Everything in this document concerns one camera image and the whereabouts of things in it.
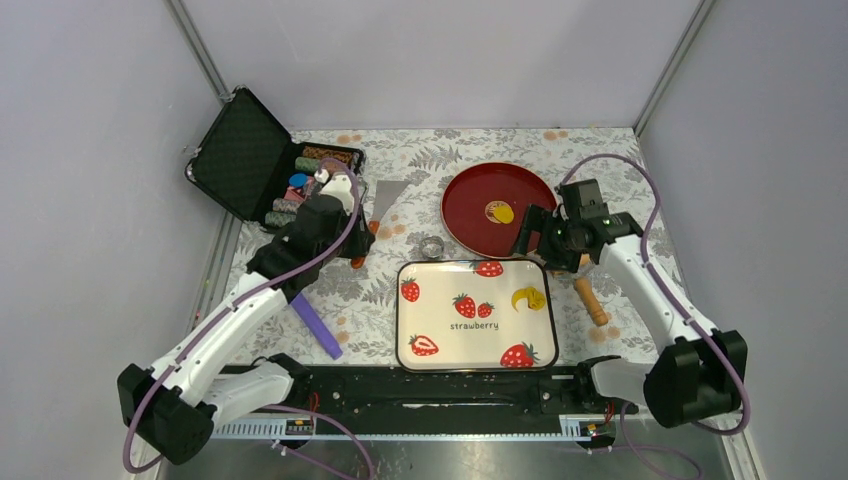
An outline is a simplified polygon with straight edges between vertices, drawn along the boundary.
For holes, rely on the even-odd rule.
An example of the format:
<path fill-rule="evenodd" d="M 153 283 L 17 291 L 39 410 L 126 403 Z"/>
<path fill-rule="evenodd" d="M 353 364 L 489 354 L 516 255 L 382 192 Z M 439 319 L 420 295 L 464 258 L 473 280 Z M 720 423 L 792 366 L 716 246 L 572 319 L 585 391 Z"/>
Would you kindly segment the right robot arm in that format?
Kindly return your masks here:
<path fill-rule="evenodd" d="M 554 210 L 529 205 L 511 248 L 529 251 L 536 236 L 545 267 L 575 273 L 587 256 L 606 272 L 635 307 L 658 352 L 652 364 L 620 356 L 579 363 L 573 386 L 575 402 L 597 412 L 612 399 L 648 408 L 665 428 L 740 412 L 734 435 L 744 430 L 751 401 L 744 386 L 748 346 L 737 331 L 722 331 L 674 285 L 648 250 L 647 226 L 627 213 L 613 213 L 595 180 L 561 184 Z"/>

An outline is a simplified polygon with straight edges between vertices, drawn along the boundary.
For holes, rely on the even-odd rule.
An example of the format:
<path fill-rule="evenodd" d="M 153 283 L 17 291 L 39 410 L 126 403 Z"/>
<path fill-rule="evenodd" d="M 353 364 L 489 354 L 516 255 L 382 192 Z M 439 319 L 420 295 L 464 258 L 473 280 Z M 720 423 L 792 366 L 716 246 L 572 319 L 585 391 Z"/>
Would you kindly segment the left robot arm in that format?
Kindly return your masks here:
<path fill-rule="evenodd" d="M 150 367 L 128 365 L 117 378 L 127 433 L 124 469 L 140 474 L 162 460 L 182 464 L 203 449 L 215 427 L 261 407 L 296 411 L 309 401 L 307 380 L 271 363 L 216 383 L 231 356 L 273 314 L 293 304 L 363 229 L 357 175 L 326 158 L 318 194 L 296 220 L 260 248 L 234 289 L 181 342 Z"/>

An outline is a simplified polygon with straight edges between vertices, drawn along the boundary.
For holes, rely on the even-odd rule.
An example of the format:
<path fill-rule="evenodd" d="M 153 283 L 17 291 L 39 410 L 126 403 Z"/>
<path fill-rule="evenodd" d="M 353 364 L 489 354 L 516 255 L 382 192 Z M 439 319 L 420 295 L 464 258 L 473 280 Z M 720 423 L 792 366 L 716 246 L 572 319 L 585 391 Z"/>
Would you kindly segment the metal spatula wooden handle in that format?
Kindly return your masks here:
<path fill-rule="evenodd" d="M 353 248 L 350 261 L 353 269 L 359 269 L 364 265 L 366 257 L 370 253 L 370 248 L 376 240 L 376 233 L 380 228 L 382 218 L 407 186 L 407 181 L 378 180 L 374 188 L 372 211 L 370 215 L 367 215 L 364 206 L 367 200 L 368 184 L 364 183 L 364 190 L 360 195 L 357 223 L 349 236 Z"/>

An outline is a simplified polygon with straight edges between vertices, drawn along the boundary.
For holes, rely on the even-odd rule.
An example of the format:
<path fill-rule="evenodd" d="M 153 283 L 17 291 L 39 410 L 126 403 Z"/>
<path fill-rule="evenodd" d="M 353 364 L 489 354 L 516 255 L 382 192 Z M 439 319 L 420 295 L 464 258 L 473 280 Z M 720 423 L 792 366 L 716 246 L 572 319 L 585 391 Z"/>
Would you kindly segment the wooden dough roller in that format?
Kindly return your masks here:
<path fill-rule="evenodd" d="M 578 263 L 575 273 L 564 270 L 549 270 L 548 273 L 554 278 L 565 281 L 576 292 L 592 322 L 597 327 L 604 327 L 609 323 L 607 315 L 601 302 L 598 300 L 589 273 L 595 264 L 588 255 L 583 255 Z"/>

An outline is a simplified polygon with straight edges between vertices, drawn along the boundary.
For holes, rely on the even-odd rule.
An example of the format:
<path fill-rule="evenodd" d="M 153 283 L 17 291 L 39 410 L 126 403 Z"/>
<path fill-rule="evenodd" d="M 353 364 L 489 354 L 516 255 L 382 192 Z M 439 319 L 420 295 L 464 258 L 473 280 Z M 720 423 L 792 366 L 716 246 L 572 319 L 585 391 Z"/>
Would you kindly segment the red round plate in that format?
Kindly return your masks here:
<path fill-rule="evenodd" d="M 491 222 L 486 206 L 508 203 L 515 218 L 511 224 Z M 529 205 L 552 210 L 553 191 L 530 170 L 510 163 L 489 162 L 457 174 L 444 189 L 441 216 L 449 234 L 461 246 L 483 257 L 509 258 L 521 221 Z"/>

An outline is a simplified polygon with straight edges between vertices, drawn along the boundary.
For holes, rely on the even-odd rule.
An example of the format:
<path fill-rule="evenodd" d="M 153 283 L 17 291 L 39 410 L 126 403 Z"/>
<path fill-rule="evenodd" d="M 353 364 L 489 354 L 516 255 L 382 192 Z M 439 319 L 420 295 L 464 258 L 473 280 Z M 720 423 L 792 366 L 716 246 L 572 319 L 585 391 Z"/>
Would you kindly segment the white strawberry tray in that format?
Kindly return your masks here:
<path fill-rule="evenodd" d="M 415 372 L 535 370 L 559 355 L 547 277 L 531 260 L 404 265 L 396 339 Z"/>

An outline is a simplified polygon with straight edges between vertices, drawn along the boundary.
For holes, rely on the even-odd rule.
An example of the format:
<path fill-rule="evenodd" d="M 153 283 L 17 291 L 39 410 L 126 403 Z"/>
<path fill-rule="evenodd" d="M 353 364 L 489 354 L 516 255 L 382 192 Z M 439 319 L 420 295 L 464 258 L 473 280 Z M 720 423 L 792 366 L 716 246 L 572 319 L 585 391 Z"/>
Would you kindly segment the yellow dough piece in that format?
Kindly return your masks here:
<path fill-rule="evenodd" d="M 486 216 L 491 222 L 504 225 L 511 224 L 515 218 L 512 207 L 501 201 L 490 202 L 486 206 Z"/>

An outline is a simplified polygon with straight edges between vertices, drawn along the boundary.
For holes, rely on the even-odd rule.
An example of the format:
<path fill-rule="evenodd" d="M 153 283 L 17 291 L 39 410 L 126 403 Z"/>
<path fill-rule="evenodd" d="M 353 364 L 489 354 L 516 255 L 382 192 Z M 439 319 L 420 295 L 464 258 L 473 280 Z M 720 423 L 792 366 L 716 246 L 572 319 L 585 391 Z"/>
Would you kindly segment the small glass cup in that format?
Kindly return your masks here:
<path fill-rule="evenodd" d="M 438 261 L 443 258 L 445 244 L 439 236 L 428 236 L 419 243 L 419 253 L 427 261 Z"/>

